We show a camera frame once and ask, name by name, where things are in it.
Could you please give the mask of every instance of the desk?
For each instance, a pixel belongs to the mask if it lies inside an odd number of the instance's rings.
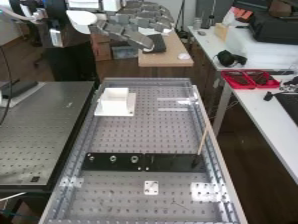
[[[92,82],[46,83],[9,109],[0,128],[2,191],[46,191],[55,183],[91,89]]]
[[[288,68],[291,66],[288,64],[251,63],[249,61],[247,61],[244,66],[236,64],[236,66],[234,66],[232,68],[226,68],[224,66],[220,65],[215,55],[223,50],[228,51],[228,48],[226,47],[224,42],[215,36],[214,27],[211,27],[207,30],[203,30],[203,32],[206,33],[206,36],[199,36],[196,34],[196,32],[192,30],[191,26],[188,26],[187,28],[188,28],[190,35],[194,37],[198,45],[202,48],[202,51],[203,51],[207,59],[211,62],[211,65],[215,69],[214,81],[220,77],[220,71],[226,70],[226,69],[228,69],[228,70],[231,70],[231,69],[235,69],[235,70],[261,69],[261,70],[265,70],[265,71],[280,71],[280,70],[284,71],[284,70],[288,70]],[[218,85],[214,85],[215,88],[212,89],[212,94],[211,94],[212,96],[211,96],[211,99],[208,101],[208,115],[210,115],[211,107],[212,107],[212,104],[214,104],[214,96],[215,96],[216,86]]]
[[[143,54],[138,51],[138,66],[151,67],[155,70],[156,76],[158,67],[192,67],[192,59],[179,60],[178,55],[187,53],[187,50],[176,36],[176,33],[170,32],[168,36],[163,36],[166,52],[158,54]]]
[[[277,81],[283,82],[291,80],[292,77],[292,75],[273,76]],[[224,83],[223,95],[227,101],[231,93],[236,97],[273,153],[298,184],[298,127],[275,97],[272,97],[268,102],[263,100],[267,91],[272,93],[280,92],[277,89],[236,90],[230,88],[230,85]],[[219,109],[212,124],[215,133],[219,131],[224,116],[224,105],[219,103]]]

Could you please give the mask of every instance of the white table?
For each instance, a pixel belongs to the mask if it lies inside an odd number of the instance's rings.
[[[293,75],[273,76],[281,82],[291,80],[292,77]],[[236,90],[230,88],[230,85],[224,82],[222,95],[226,101],[220,100],[212,129],[216,134],[232,93],[298,184],[298,126],[275,97],[269,101],[263,100],[267,91],[280,92],[279,89]]]
[[[187,28],[188,28],[188,33],[194,37],[198,45],[202,48],[202,51],[203,51],[207,59],[210,60],[210,62],[212,64],[212,67],[215,69],[212,94],[211,94],[211,99],[208,101],[208,110],[207,110],[208,115],[210,115],[212,104],[214,104],[215,91],[216,91],[216,87],[218,87],[215,82],[218,82],[218,78],[220,77],[220,71],[231,70],[231,69],[234,69],[234,70],[261,69],[265,71],[284,71],[284,70],[288,70],[291,65],[289,64],[273,64],[273,63],[272,64],[252,63],[247,60],[247,63],[244,66],[236,64],[236,66],[234,66],[232,68],[226,68],[224,66],[220,65],[215,55],[223,50],[230,51],[230,49],[227,48],[224,42],[215,36],[214,27],[210,27],[210,29],[207,29],[207,30],[202,30],[206,33],[206,36],[199,36],[196,34],[196,31],[192,30],[191,26],[188,26]]]

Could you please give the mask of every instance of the red box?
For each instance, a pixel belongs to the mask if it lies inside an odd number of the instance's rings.
[[[253,89],[255,83],[243,71],[224,70],[220,72],[222,78],[232,89]]]
[[[245,70],[248,78],[255,83],[256,88],[275,89],[279,88],[280,83],[271,77],[271,75],[261,70]]]

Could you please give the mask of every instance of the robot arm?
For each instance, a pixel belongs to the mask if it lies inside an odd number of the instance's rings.
[[[78,32],[107,35],[139,49],[154,46],[150,38],[138,32],[138,27],[167,33],[174,25],[168,10],[142,0],[9,0],[15,1],[31,22],[53,24],[49,32],[55,47],[63,47],[62,24],[69,21]]]

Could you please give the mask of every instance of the white wall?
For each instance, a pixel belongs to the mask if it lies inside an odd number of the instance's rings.
[[[176,21],[182,0],[147,0],[147,1],[155,2],[159,5],[164,6],[171,12],[174,21]],[[186,27],[192,25],[192,20],[195,16],[195,0],[184,0],[184,14],[183,15],[184,15],[183,29],[187,31]]]
[[[7,1],[0,0],[0,5],[7,7]],[[0,45],[6,44],[19,36],[15,25],[10,22],[9,18],[0,14]]]

